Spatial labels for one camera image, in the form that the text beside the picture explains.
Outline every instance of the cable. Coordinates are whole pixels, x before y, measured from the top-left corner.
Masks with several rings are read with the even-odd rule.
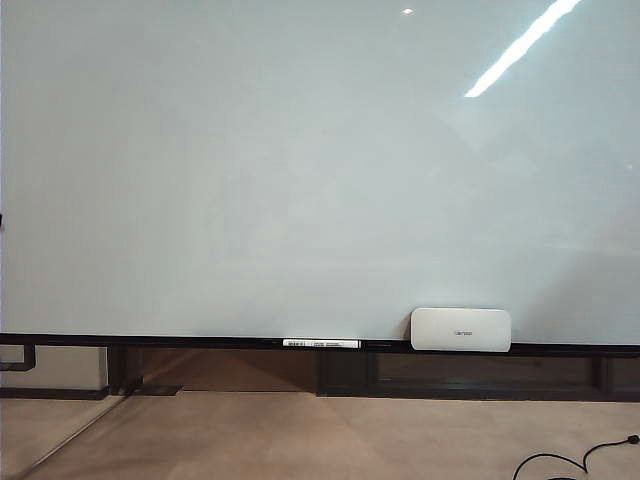
[[[595,447],[591,447],[589,450],[587,450],[587,453],[585,453],[584,456],[582,457],[582,464],[576,462],[575,460],[571,460],[570,458],[563,457],[562,455],[557,455],[555,453],[536,453],[535,455],[531,455],[530,457],[526,458],[520,463],[520,465],[518,465],[518,468],[516,468],[516,471],[513,473],[513,480],[516,480],[518,478],[518,473],[520,473],[520,470],[522,470],[522,467],[524,467],[531,460],[535,458],[540,458],[540,457],[558,458],[560,460],[564,460],[565,462],[569,462],[572,465],[575,465],[584,473],[589,473],[589,469],[587,468],[587,458],[589,457],[589,455],[591,455],[593,452],[595,452],[599,448],[615,447],[617,445],[625,445],[627,443],[630,445],[637,445],[638,443],[640,443],[640,437],[638,437],[638,435],[630,435],[629,437],[627,437],[626,440],[621,440],[619,442],[600,443]],[[554,478],[550,478],[549,480],[575,480],[575,479],[570,477],[554,477]]]

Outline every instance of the white device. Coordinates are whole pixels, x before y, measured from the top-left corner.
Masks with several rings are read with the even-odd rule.
[[[507,352],[511,315],[494,309],[418,308],[411,313],[411,345],[416,350]]]

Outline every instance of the whiteboard marker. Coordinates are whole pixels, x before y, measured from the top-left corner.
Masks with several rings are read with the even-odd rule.
[[[322,338],[285,338],[283,347],[360,348],[360,340],[328,340]]]

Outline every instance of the beige carpet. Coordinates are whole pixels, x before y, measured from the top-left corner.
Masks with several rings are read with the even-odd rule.
[[[640,432],[640,404],[316,398],[183,392],[133,397],[34,480],[505,479],[539,451],[579,457]],[[637,478],[640,446],[596,453],[590,479]],[[539,460],[522,480],[579,471]]]
[[[118,401],[0,400],[0,472],[16,475]]]

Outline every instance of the whiteboard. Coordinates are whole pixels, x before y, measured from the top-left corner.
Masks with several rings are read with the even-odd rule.
[[[640,345],[640,2],[5,0],[2,332]]]

